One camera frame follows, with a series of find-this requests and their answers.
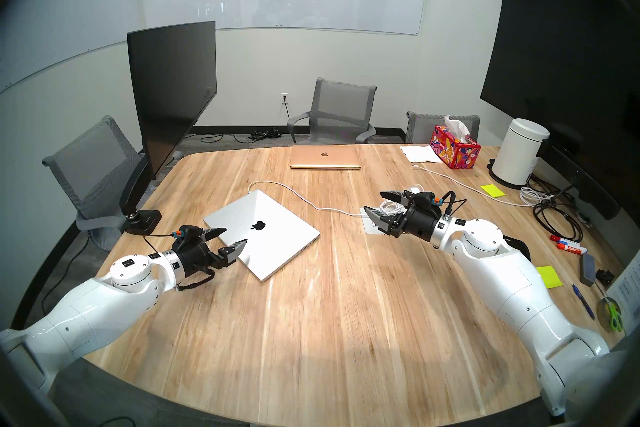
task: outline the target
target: chair armrest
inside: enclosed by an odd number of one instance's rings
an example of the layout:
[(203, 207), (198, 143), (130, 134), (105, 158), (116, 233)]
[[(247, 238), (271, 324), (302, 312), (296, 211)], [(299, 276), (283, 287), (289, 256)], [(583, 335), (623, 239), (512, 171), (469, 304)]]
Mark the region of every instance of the chair armrest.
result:
[(287, 130), (289, 131), (289, 134), (291, 134), (291, 139), (293, 140), (293, 142), (296, 142), (296, 136), (293, 134), (293, 125), (298, 121), (298, 120), (302, 120), (303, 118), (309, 118), (309, 115), (311, 115), (311, 112), (304, 112), (301, 113), (300, 115), (296, 116), (296, 117), (292, 117), (289, 119), (289, 121), (287, 122)]
[(86, 219), (80, 212), (75, 216), (75, 225), (80, 230), (93, 230), (100, 227), (115, 227), (120, 232), (123, 231), (123, 226), (127, 219), (124, 215), (112, 216), (112, 217), (98, 217)]
[(369, 124), (369, 128), (356, 138), (357, 145), (363, 145), (371, 136), (376, 135), (376, 128)]

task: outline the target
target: wooden table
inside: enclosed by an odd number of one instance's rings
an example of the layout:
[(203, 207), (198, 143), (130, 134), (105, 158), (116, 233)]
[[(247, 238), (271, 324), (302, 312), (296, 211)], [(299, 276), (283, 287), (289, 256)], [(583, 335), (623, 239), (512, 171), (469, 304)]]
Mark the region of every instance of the wooden table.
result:
[[(591, 321), (573, 294), (578, 256), (558, 250), (530, 208), (499, 204), (413, 168), (398, 145), (359, 146), (362, 169), (349, 171), (292, 170), (290, 151), (185, 157), (146, 204), (163, 215), (155, 232), (204, 225), (204, 216), (260, 179), (349, 212), (379, 205), (378, 193), (386, 189), (415, 183), (437, 195), (452, 189), (468, 198), (458, 217), (494, 222), (527, 243), (534, 265), (556, 269), (565, 285), (549, 293), (572, 323), (602, 333), (609, 345), (619, 340)], [(472, 170), (427, 165), (479, 188), (492, 182), (486, 165), (497, 151), (483, 147)], [(408, 234), (367, 236), (360, 218), (316, 211), (275, 184), (254, 188), (309, 222), (319, 238), (265, 282), (238, 262), (193, 291), (167, 292), (89, 361), (172, 401), (277, 425), (436, 426), (538, 396), (529, 354), (478, 299), (451, 256)], [(519, 201), (517, 191), (505, 192), (507, 200)], [(154, 242), (158, 250), (171, 244)], [(586, 232), (583, 244), (599, 268), (622, 271), (597, 232)], [(213, 250), (219, 246), (210, 243)], [(119, 257), (149, 252), (141, 237), (124, 234), (98, 275)], [(594, 308), (597, 289), (580, 288)]]

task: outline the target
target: large black tv screen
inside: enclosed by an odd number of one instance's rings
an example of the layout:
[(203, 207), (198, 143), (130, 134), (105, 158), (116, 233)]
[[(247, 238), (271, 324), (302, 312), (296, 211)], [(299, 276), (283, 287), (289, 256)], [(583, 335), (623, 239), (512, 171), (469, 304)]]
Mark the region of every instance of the large black tv screen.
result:
[(127, 34), (142, 145), (153, 176), (217, 92), (216, 23)]
[(544, 125), (640, 225), (638, 24), (620, 0), (502, 1), (481, 98)]

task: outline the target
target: baseboard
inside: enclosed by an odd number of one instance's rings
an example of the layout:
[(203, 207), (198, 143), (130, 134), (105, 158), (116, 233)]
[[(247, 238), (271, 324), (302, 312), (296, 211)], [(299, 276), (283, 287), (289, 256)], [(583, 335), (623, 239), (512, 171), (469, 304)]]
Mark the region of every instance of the baseboard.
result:
[(62, 235), (60, 240), (53, 247), (49, 256), (44, 260), (44, 263), (40, 266), (40, 269), (36, 275), (31, 279), (29, 287), (24, 293), (18, 309), (15, 311), (14, 320), (11, 322), (11, 328), (15, 330), (24, 329), (24, 325), (27, 322), (27, 317), (31, 312), (31, 308), (36, 302), (40, 291), (49, 279), (49, 276), (55, 269), (57, 263), (62, 258), (62, 255), (66, 253), (73, 243), (73, 240), (80, 234), (80, 230), (76, 227), (75, 221), (69, 226), (67, 231)]
[[(276, 128), (282, 132), (289, 132), (286, 125), (194, 125), (191, 127), (190, 134), (251, 134), (253, 131), (268, 131)], [(293, 132), (296, 134), (308, 134), (308, 125), (295, 125)], [(399, 127), (376, 127), (377, 136), (398, 136), (405, 142), (407, 135)]]

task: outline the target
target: yellow sticky note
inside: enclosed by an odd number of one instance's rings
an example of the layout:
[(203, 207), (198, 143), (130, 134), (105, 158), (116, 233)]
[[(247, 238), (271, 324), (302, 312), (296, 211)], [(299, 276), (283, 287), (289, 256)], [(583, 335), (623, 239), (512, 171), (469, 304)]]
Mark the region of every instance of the yellow sticky note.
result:
[(545, 282), (547, 289), (564, 285), (553, 267), (537, 267), (536, 269), (542, 276), (542, 280)]
[(486, 193), (492, 198), (500, 198), (500, 196), (504, 196), (504, 193), (496, 188), (493, 184), (488, 184), (487, 186), (480, 186), (483, 188)]

